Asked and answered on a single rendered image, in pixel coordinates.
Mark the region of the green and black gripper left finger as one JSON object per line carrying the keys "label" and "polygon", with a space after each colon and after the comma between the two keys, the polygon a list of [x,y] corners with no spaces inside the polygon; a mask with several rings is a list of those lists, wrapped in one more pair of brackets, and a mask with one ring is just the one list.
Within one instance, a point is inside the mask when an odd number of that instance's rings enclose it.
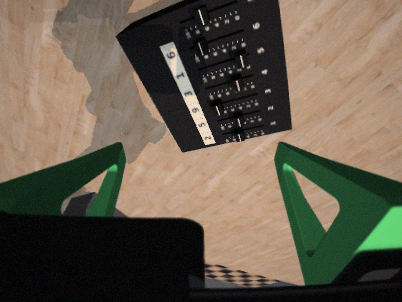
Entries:
{"label": "green and black gripper left finger", "polygon": [[63,216],[63,201],[108,169],[85,216],[113,217],[125,164],[123,145],[117,142],[82,157],[2,182],[0,211]]}

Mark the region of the black lighting desk with faders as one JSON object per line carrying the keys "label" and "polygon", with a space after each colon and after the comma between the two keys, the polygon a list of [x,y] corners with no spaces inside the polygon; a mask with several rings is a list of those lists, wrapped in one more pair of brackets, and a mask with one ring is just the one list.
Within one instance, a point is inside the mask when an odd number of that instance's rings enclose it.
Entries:
{"label": "black lighting desk with faders", "polygon": [[116,38],[182,153],[292,130],[279,0],[183,0]]}

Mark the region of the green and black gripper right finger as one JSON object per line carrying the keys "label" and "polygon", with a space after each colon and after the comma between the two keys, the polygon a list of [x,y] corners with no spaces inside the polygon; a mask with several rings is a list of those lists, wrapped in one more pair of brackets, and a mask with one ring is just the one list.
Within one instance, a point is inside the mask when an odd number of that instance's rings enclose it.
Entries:
{"label": "green and black gripper right finger", "polygon": [[[358,254],[402,250],[402,182],[285,142],[274,162],[305,285],[330,284]],[[338,201],[327,232],[292,168]]]}

